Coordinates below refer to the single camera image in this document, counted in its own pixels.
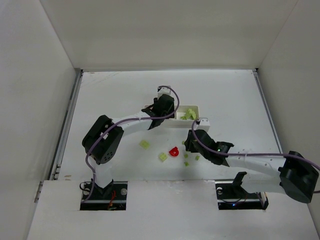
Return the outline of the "green square lego plate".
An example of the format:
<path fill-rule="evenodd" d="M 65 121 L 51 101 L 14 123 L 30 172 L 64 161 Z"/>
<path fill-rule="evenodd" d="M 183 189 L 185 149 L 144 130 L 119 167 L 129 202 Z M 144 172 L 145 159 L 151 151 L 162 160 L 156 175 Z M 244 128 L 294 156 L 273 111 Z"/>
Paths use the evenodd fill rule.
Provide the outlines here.
<path fill-rule="evenodd" d="M 146 140 L 141 140 L 139 145 L 145 150 L 147 150 L 150 147 L 150 143 Z"/>
<path fill-rule="evenodd" d="M 158 155 L 158 158 L 159 158 L 159 160 L 160 160 L 161 162 L 164 162 L 164 161 L 168 158 L 168 156 L 167 156 L 166 153 L 161 152 L 161 153 Z"/>

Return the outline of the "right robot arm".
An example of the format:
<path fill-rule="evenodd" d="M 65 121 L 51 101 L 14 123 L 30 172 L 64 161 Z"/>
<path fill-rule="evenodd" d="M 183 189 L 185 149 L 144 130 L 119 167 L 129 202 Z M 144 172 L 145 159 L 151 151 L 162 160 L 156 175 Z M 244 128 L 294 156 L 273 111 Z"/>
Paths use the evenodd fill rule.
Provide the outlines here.
<path fill-rule="evenodd" d="M 230 142 L 214 141 L 203 129 L 190 129 L 184 142 L 186 151 L 199 153 L 217 166 L 242 168 L 232 184 L 247 193 L 286 194 L 309 204 L 315 193 L 320 168 L 300 153 L 230 153 Z"/>

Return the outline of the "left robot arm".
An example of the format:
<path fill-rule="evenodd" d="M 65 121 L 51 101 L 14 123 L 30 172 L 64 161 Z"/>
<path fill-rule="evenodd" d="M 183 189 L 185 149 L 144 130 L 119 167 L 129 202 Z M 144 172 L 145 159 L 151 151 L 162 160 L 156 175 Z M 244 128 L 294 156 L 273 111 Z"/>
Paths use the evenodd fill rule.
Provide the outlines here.
<path fill-rule="evenodd" d="M 85 162 L 92 171 L 94 186 L 104 189 L 113 181 L 111 159 L 116 155 L 122 138 L 156 128 L 174 114 L 175 99 L 162 94 L 152 105 L 134 115 L 118 120 L 101 115 L 82 140 Z"/>

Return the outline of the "red round lego piece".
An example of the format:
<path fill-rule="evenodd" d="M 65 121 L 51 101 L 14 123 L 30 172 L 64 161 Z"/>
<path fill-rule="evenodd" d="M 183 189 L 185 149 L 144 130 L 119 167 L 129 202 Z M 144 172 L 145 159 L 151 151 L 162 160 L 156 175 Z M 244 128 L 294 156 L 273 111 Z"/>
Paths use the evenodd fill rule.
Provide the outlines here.
<path fill-rule="evenodd" d="M 177 146 L 173 147 L 168 153 L 173 158 L 177 157 L 180 154 Z"/>

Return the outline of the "white three-compartment tray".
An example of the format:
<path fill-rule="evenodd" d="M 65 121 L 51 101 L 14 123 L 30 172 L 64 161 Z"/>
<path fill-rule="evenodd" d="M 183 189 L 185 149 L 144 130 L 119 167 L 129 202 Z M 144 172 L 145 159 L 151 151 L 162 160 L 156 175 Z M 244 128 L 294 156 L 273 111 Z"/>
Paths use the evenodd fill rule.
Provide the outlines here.
<path fill-rule="evenodd" d="M 142 118 L 158 118 L 152 119 L 151 126 L 163 126 L 166 128 L 190 128 L 194 120 L 200 117 L 199 108 L 196 105 L 175 105 L 175 104 L 158 104 L 145 106 L 141 110 Z"/>

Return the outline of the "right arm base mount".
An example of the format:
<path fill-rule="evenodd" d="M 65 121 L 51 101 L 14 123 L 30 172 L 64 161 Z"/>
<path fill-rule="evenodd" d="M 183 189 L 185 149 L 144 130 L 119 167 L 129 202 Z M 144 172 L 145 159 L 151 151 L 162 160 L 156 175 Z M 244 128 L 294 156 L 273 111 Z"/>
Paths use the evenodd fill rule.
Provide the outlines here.
<path fill-rule="evenodd" d="M 266 210 L 269 200 L 266 193 L 248 193 L 242 188 L 246 172 L 239 172 L 234 179 L 215 181 L 219 210 Z"/>

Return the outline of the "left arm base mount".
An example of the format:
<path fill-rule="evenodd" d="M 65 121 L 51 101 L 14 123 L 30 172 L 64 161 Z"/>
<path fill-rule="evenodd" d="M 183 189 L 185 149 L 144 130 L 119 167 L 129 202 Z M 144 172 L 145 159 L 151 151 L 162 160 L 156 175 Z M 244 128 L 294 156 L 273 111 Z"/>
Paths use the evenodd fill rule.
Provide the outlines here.
<path fill-rule="evenodd" d="M 105 188 L 94 185 L 93 182 L 84 181 L 79 185 L 82 191 L 81 211 L 125 211 L 127 207 L 128 182 L 112 181 Z"/>

